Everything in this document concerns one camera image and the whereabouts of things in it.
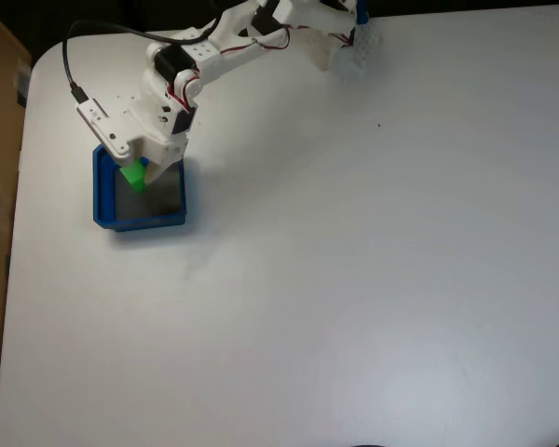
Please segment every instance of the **blue tray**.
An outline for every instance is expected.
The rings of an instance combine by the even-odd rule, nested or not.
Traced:
[[[93,151],[93,220],[101,228],[117,232],[159,228],[162,226],[182,225],[186,220],[186,200],[184,195],[184,163],[182,161],[172,165],[169,170],[177,169],[179,184],[172,184],[172,188],[164,194],[174,196],[177,200],[175,210],[167,209],[164,214],[150,215],[132,219],[117,219],[120,210],[116,211],[116,172],[120,167],[100,145]]]

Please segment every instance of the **blue container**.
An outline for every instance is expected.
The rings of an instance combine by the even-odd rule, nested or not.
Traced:
[[[120,167],[102,145],[98,146],[93,151],[93,220],[101,228],[117,232],[184,224],[183,162],[172,165],[161,181],[149,185],[145,192],[135,193]]]
[[[356,4],[356,23],[366,25],[369,22],[369,7],[367,0],[358,0]]]

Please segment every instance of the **black floor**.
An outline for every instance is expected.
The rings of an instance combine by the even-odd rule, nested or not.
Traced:
[[[373,16],[559,4],[552,0],[368,1]],[[231,7],[241,2],[217,3]],[[213,14],[207,0],[0,0],[0,20],[29,48],[34,61],[62,41],[74,20],[107,20],[156,31],[203,26]]]

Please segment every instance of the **white table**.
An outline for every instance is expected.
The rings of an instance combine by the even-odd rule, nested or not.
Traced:
[[[559,7],[381,22],[365,80],[292,48],[208,86],[186,226],[124,235],[41,59],[0,447],[559,442]],[[75,78],[114,112],[147,44],[77,38]]]

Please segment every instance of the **black cable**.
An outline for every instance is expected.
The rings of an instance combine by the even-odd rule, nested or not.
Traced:
[[[214,0],[210,0],[211,4],[216,8],[217,5],[215,4]],[[73,37],[73,33],[77,28],[81,27],[94,27],[94,28],[101,28],[108,31],[116,31],[121,33],[131,33],[135,35],[139,35],[140,37],[145,37],[147,39],[155,40],[158,42],[162,42],[164,44],[174,44],[174,45],[195,45],[199,42],[203,42],[207,40],[207,38],[215,31],[217,26],[220,24],[220,20],[222,19],[222,14],[218,13],[215,22],[213,25],[205,30],[200,36],[195,37],[193,39],[186,39],[186,40],[178,40],[178,39],[171,39],[169,37],[163,37],[161,35],[155,35],[150,33],[142,33],[141,31],[133,30],[132,28],[128,28],[126,26],[117,25],[115,23],[110,23],[107,21],[96,21],[96,20],[77,20],[75,21],[70,30],[68,30],[68,34],[64,37],[62,41],[62,60],[64,62],[64,72],[66,72],[66,77],[68,79],[68,83],[71,86],[71,90],[73,95],[75,96],[77,102],[81,103],[88,100],[87,95],[83,91],[81,87],[79,87],[73,79],[71,74],[71,67],[68,63],[68,39]]]

